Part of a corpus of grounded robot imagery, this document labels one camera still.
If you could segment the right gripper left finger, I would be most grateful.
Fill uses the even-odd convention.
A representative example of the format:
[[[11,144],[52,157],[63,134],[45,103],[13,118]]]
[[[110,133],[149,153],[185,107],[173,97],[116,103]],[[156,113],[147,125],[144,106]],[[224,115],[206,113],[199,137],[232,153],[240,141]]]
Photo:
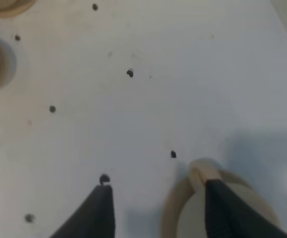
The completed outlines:
[[[114,238],[115,210],[111,185],[96,186],[53,238]]]

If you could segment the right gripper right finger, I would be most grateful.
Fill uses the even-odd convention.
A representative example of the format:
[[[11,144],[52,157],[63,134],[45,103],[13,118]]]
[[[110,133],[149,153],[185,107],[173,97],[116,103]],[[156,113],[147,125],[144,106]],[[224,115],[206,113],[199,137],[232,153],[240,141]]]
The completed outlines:
[[[219,179],[205,183],[205,229],[209,238],[287,238]]]

